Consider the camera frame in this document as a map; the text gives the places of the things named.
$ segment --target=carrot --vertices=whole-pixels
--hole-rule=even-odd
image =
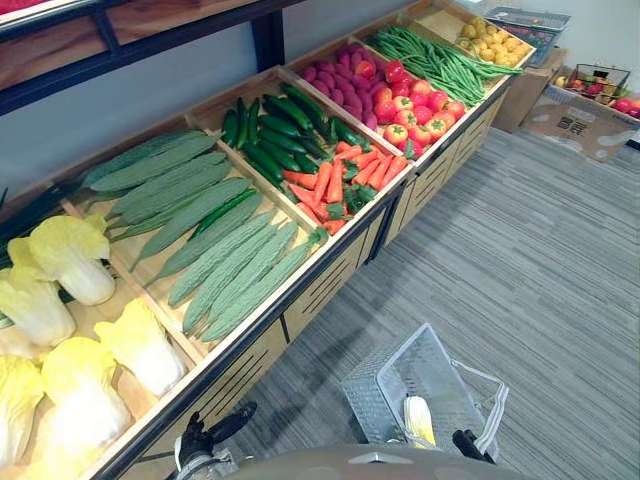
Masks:
[[[338,145],[336,145],[336,153],[342,153],[345,150],[347,150],[349,147],[351,147],[351,145],[349,145],[347,142],[343,142],[342,140],[340,140],[338,142]]]
[[[387,172],[389,165],[391,165],[391,155],[385,157],[385,159],[380,162],[378,168],[376,168],[375,172],[373,172],[369,177],[369,180],[367,180],[367,185],[371,185],[379,191],[380,188],[382,188],[382,180],[384,179],[384,174]]]
[[[327,203],[342,202],[342,161],[336,157],[333,159],[333,170],[327,188]]]
[[[366,166],[364,170],[361,170],[358,175],[353,177],[351,183],[357,183],[359,185],[366,185],[369,177],[375,172],[376,168],[380,165],[380,160],[374,160],[369,165]]]
[[[313,213],[313,210],[311,210],[307,204],[300,202],[297,203],[296,206],[300,210],[302,210],[311,220],[316,222],[317,225],[322,225],[322,222],[318,220],[318,217],[316,217],[315,213]]]
[[[380,186],[380,188],[386,187],[387,184],[391,180],[396,178],[396,175],[398,175],[402,170],[404,170],[404,167],[406,166],[407,166],[406,158],[393,157],[393,160],[391,161],[391,165],[389,165],[389,170],[387,170],[387,173],[384,174],[384,178],[382,179],[382,185]]]
[[[318,169],[318,181],[316,182],[316,187],[313,190],[314,205],[317,205],[324,195],[324,192],[327,189],[327,185],[329,185],[332,171],[333,165],[331,165],[329,162],[322,162],[320,164],[320,168]]]
[[[309,190],[313,190],[316,186],[316,182],[318,181],[318,175],[315,173],[292,172],[291,170],[285,170],[283,168],[282,175],[284,175],[284,178],[288,182],[301,185]]]
[[[322,226],[329,231],[330,235],[335,235],[346,223],[346,220],[328,220]]]
[[[356,167],[358,167],[358,170],[362,170],[364,167],[366,167],[371,162],[373,162],[376,158],[378,158],[378,152],[376,152],[375,150],[371,150],[370,152],[361,153],[357,157],[354,157],[352,161],[356,164]]]
[[[353,147],[349,147],[349,149],[336,154],[336,156],[333,157],[333,159],[335,160],[336,158],[338,158],[340,160],[351,160],[353,157],[357,157],[361,153],[362,153],[362,147],[360,145],[354,145]]]

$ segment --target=yellow vegetable in basket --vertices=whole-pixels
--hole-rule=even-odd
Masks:
[[[40,372],[26,358],[0,355],[0,470],[24,454],[33,413],[44,392]]]
[[[94,330],[116,360],[156,396],[173,387],[185,374],[184,363],[167,342],[156,317],[140,299],[129,302],[115,323],[99,322]]]
[[[61,447],[99,447],[123,432],[131,415],[111,386],[116,366],[111,353],[89,338],[65,340],[47,355],[42,383],[56,404],[53,431]]]

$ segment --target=tomato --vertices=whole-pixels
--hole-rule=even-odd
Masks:
[[[429,120],[425,127],[431,134],[431,141],[434,143],[440,140],[442,135],[447,133],[447,124],[438,118],[432,118]]]
[[[391,93],[391,89],[389,87],[382,87],[376,90],[376,93],[373,94],[373,103],[377,105],[386,100],[391,100],[392,98],[393,93]]]
[[[413,102],[409,97],[400,95],[393,97],[393,104],[396,106],[396,110],[413,110]]]
[[[414,92],[411,95],[409,95],[409,98],[411,99],[411,101],[413,102],[413,104],[416,107],[426,107],[427,106],[428,98],[422,92]]]
[[[453,124],[456,123],[456,117],[453,116],[453,113],[450,112],[438,112],[433,116],[435,120],[442,120],[444,124],[447,126],[447,130],[453,127]]]
[[[433,117],[433,112],[429,110],[427,107],[422,107],[422,106],[413,107],[413,114],[416,116],[416,119],[418,120],[418,125],[424,125],[429,120],[431,120],[431,117]]]
[[[411,93],[418,92],[429,95],[431,92],[433,92],[433,87],[426,80],[416,80],[415,82],[413,82],[413,85],[411,85]]]
[[[411,110],[400,110],[396,113],[393,123],[397,123],[398,125],[402,125],[406,129],[409,129],[418,125],[418,120]]]
[[[392,123],[384,129],[384,139],[392,145],[398,146],[409,137],[409,132],[402,125]]]
[[[409,138],[420,145],[429,145],[431,143],[431,133],[424,125],[417,125],[409,129]]]
[[[396,114],[396,105],[393,100],[385,100],[375,106],[373,113],[378,119],[378,123],[391,123]]]
[[[384,78],[389,83],[396,83],[402,78],[404,72],[405,70],[400,60],[391,60],[384,67]]]
[[[444,107],[444,104],[449,100],[449,95],[442,90],[434,90],[427,97],[427,107],[432,112],[439,112]]]

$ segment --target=fake vegetable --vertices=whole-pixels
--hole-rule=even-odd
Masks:
[[[24,453],[33,413],[43,395],[33,363],[16,355],[0,356],[0,470]]]
[[[66,448],[104,445],[127,426],[131,415],[111,387],[115,369],[113,355],[89,338],[65,340],[45,358],[42,383]]]
[[[108,300],[115,282],[100,259],[109,258],[107,223],[97,215],[81,220],[59,215],[29,236],[29,250],[40,267],[83,305]]]
[[[116,360],[157,397],[185,374],[184,363],[167,342],[162,327],[138,298],[124,307],[114,323],[99,322],[94,330]]]

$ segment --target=produce display stand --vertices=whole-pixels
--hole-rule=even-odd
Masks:
[[[417,7],[413,6],[404,13],[396,13],[375,22],[294,61],[290,65],[293,71],[283,67],[264,71],[183,115],[131,136],[117,146],[79,163],[55,180],[74,178],[81,171],[162,133],[194,129],[214,135],[221,128],[225,111],[235,105],[238,97],[242,96],[246,102],[251,102],[265,93],[278,94],[281,82],[305,91],[325,113],[342,119],[351,129],[368,137],[383,153],[397,155],[400,152],[382,139],[379,133],[368,129],[328,100],[295,72],[345,43],[362,41],[368,32],[380,26],[406,21],[408,14],[417,15],[416,12],[423,11],[425,5],[431,9],[433,5],[440,4],[439,1],[419,2],[418,7],[422,6],[422,10],[416,10]],[[182,332],[185,307],[172,309],[167,305],[167,295],[176,275],[160,279],[149,288],[143,287],[159,271],[168,256],[184,244],[190,232],[165,251],[140,262],[133,272],[129,272],[133,259],[151,234],[113,243],[110,265],[117,278],[117,293],[109,302],[97,307],[70,304],[79,323],[78,334],[93,337],[92,327],[97,321],[114,320],[129,300],[138,297],[164,326],[170,343],[185,361],[188,372],[168,393],[156,399],[144,391],[130,373],[119,367],[114,385],[130,408],[135,422],[87,466],[81,478],[137,480],[167,477],[174,469],[174,460],[173,456],[165,454],[172,451],[175,438],[184,431],[192,413],[199,411],[206,425],[210,426],[236,405],[351,275],[361,265],[373,260],[383,244],[391,241],[464,164],[484,139],[508,85],[509,80],[502,78],[488,86],[483,102],[470,109],[453,129],[419,159],[409,162],[399,175],[378,192],[373,201],[367,203],[324,245],[317,247],[297,271],[221,341],[203,343]],[[263,194],[259,211],[276,208],[275,222],[283,219],[295,221],[298,224],[296,244],[304,242],[316,225],[254,170],[241,153],[223,141],[218,141],[217,147],[227,154],[232,164],[230,175],[247,178],[253,188]],[[84,216],[87,213],[104,214],[113,204],[113,201],[100,202],[87,209],[89,200],[90,193],[80,192],[63,200],[62,206],[71,215]],[[0,347],[14,348],[16,345],[23,349],[32,348],[15,327],[3,330]],[[39,448],[46,448],[38,441],[38,433],[41,428],[46,428],[46,422],[42,419],[46,418],[50,408],[51,404],[46,401],[38,407],[30,450],[25,456],[27,459],[32,457],[32,452],[35,455]],[[2,478],[24,478],[21,468],[20,464],[12,467],[9,476],[5,477],[3,472]]]

